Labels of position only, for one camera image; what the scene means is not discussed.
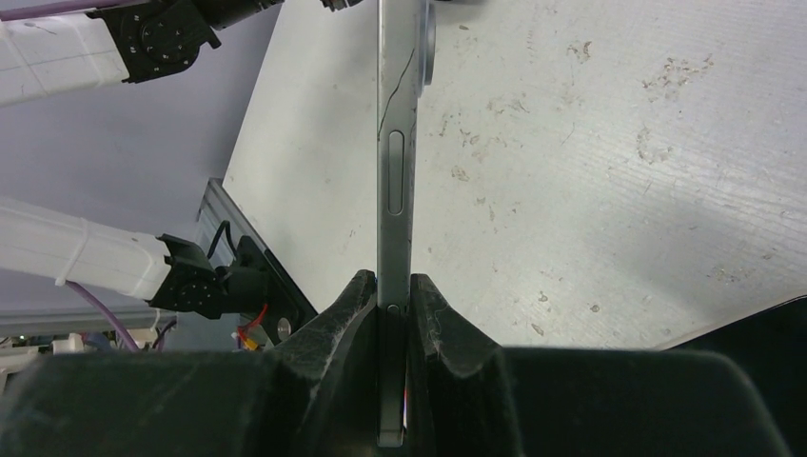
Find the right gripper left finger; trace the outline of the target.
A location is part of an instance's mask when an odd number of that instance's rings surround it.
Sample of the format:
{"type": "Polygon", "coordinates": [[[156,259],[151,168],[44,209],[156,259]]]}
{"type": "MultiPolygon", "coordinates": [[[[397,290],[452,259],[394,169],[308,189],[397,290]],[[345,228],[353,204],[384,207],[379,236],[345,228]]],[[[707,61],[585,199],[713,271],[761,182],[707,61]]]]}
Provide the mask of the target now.
{"type": "Polygon", "coordinates": [[[40,358],[1,398],[5,456],[374,456],[376,279],[265,351],[40,358]]]}

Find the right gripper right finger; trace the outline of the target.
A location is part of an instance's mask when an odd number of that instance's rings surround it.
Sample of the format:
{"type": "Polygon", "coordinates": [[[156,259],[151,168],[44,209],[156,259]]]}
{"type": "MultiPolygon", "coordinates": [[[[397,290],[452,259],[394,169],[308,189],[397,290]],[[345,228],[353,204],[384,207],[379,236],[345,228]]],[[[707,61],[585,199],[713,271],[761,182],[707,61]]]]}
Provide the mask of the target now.
{"type": "Polygon", "coordinates": [[[413,456],[787,456],[750,378],[690,350],[504,347],[411,278],[413,456]]]}

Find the black smartphone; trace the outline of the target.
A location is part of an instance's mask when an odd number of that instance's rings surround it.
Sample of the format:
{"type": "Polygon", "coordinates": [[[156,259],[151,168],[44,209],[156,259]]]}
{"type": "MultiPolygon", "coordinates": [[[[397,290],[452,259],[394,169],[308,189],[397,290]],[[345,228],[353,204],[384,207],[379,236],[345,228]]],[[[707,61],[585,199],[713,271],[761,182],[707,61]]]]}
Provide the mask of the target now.
{"type": "Polygon", "coordinates": [[[433,74],[435,35],[432,2],[379,2],[376,308],[382,448],[401,447],[404,442],[418,106],[433,74]]]}

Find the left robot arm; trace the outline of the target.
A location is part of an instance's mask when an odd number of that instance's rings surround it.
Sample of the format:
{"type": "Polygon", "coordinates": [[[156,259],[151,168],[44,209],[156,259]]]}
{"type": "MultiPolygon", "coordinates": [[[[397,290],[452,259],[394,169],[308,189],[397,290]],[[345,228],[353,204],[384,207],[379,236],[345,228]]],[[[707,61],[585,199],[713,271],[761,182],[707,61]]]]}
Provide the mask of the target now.
{"type": "MultiPolygon", "coordinates": [[[[62,1],[1,15],[1,103],[63,92],[140,84],[181,73],[218,32],[270,8],[267,1],[62,1]]],[[[80,292],[115,291],[153,308],[209,319],[260,312],[270,263],[247,237],[234,261],[170,235],[99,225],[1,201],[1,267],[80,292]]]]}

